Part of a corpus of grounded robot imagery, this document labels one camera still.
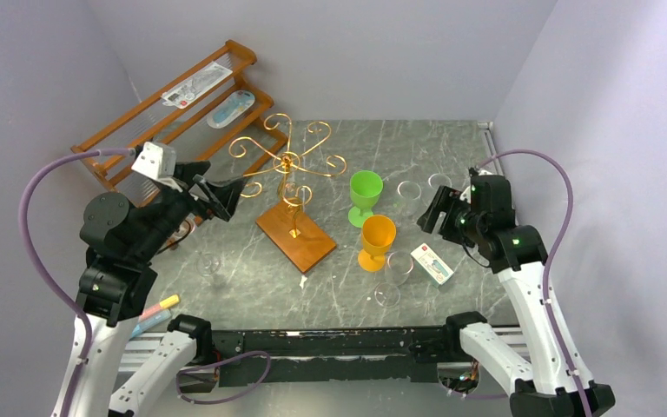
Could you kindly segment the clear wine glass back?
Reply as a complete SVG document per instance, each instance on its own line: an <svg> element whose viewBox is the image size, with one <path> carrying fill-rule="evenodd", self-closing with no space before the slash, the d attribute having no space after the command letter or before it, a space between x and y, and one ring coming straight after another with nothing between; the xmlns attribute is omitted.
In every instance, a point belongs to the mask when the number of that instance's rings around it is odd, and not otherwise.
<svg viewBox="0 0 667 417"><path fill-rule="evenodd" d="M423 205L426 207L435 197L440 186L452 186L451 178L441 173L431 174L423 184L415 181L403 181L397 187L400 216L412 218Z"/></svg>

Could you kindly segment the orange plastic wine glass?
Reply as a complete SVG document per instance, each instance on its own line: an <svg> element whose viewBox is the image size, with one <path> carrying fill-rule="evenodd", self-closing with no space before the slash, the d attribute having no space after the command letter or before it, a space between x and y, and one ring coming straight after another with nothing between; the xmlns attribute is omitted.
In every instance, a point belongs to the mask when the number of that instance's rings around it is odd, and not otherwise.
<svg viewBox="0 0 667 417"><path fill-rule="evenodd" d="M374 273L386 263L386 253L390 250L397 235L396 225L384 215L368 217L361 227L362 249L358 254L358 263L362 269Z"/></svg>

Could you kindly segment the green plastic wine glass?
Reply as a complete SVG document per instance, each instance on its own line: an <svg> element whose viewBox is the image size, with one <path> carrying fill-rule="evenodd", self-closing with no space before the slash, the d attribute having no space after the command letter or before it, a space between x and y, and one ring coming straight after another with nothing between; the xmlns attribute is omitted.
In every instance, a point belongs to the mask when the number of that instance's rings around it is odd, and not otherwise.
<svg viewBox="0 0 667 417"><path fill-rule="evenodd" d="M379 201L383 188L382 178L371 170L361 170L352 175L350 198L353 206L347 218L353 226L361 228L364 221L373 215L373 206Z"/></svg>

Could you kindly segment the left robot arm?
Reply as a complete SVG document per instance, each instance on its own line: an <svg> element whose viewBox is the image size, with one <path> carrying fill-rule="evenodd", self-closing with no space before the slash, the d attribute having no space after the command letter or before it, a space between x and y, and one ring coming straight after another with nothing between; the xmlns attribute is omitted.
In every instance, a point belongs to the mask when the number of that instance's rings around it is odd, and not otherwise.
<svg viewBox="0 0 667 417"><path fill-rule="evenodd" d="M121 358L145 309L157 273L153 258L190 215L229 221L247 178L209 182L209 162L181 162L156 185L144 207L106 192L83 213L86 268L78 280L71 367L54 408L56 416L138 416L185 365L215 357L209 321L183 315L172 321L166 344L129 386L116 390Z"/></svg>

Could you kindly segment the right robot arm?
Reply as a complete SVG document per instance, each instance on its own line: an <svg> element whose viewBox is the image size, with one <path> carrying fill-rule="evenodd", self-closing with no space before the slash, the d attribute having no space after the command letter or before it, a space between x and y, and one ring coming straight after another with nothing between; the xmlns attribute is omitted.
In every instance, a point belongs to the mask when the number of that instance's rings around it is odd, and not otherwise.
<svg viewBox="0 0 667 417"><path fill-rule="evenodd" d="M448 357L473 359L501 386L514 416L601 416L615 406L611 387L595 382L571 338L552 287L550 254L533 226L516 223L504 176L473 171L465 191L440 186L417 224L485 258L529 355L524 359L497 336L482 314L467 312L448 317L442 328Z"/></svg>

